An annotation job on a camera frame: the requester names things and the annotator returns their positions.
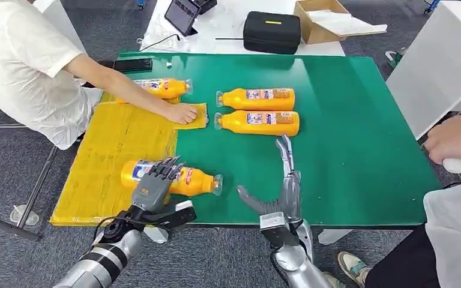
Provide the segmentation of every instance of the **floor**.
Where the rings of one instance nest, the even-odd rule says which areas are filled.
[[[95,59],[113,59],[118,51],[136,50],[154,8],[143,11],[134,0],[63,0],[68,15],[88,53]],[[347,55],[372,56],[386,78],[384,52],[409,45],[425,23],[421,0],[343,0],[355,16],[374,24],[387,23],[388,33],[344,41]],[[0,111],[0,123],[12,119]],[[31,130],[0,131],[0,219],[8,220],[13,205],[25,203],[51,144]],[[47,221],[59,197],[76,146],[59,151],[34,211],[40,223],[31,228],[44,238],[30,242],[0,231],[0,287],[50,287],[86,251],[92,228],[53,227]],[[459,181],[433,166],[443,185]],[[355,287],[337,268],[338,251],[348,250],[374,265],[409,231],[354,230],[329,246],[315,243],[315,262]],[[268,260],[268,245],[257,230],[174,230],[160,245],[146,241],[140,255],[119,276],[114,287],[284,287]]]

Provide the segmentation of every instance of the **robotic arm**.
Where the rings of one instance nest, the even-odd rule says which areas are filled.
[[[261,233],[273,247],[272,262],[287,276],[291,288],[331,288],[324,274],[313,264],[313,236],[310,225],[301,218],[299,171],[294,170],[291,140],[284,134],[276,140],[283,162],[280,197],[262,202],[238,186],[238,193],[260,215]]]
[[[184,163],[179,157],[155,164],[144,175],[131,196],[132,204],[116,217],[103,219],[95,230],[91,248],[68,271],[54,288],[107,288],[128,262],[137,256],[144,243],[141,233],[146,225],[172,229],[196,219],[191,201],[181,202],[162,211],[164,199]],[[98,236],[100,225],[113,219]]]

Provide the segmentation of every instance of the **black tool case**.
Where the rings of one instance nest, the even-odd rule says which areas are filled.
[[[246,18],[243,45],[247,50],[294,54],[300,41],[298,16],[252,11]]]

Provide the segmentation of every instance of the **tablet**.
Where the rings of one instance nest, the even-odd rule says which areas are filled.
[[[172,0],[167,12],[165,12],[165,19],[176,27],[183,36],[188,36],[191,35],[191,26],[199,12],[200,6],[192,0]]]

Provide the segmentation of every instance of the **sneaker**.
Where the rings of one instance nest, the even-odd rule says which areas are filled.
[[[326,277],[326,280],[328,280],[328,282],[330,283],[332,288],[346,288],[345,284],[340,282],[340,280],[338,280],[337,278],[333,277],[331,273],[323,272],[323,274],[324,274],[324,277]]]
[[[368,267],[360,258],[345,251],[339,253],[337,261],[343,272],[352,281],[356,282],[360,288],[365,287],[365,279],[372,268]]]

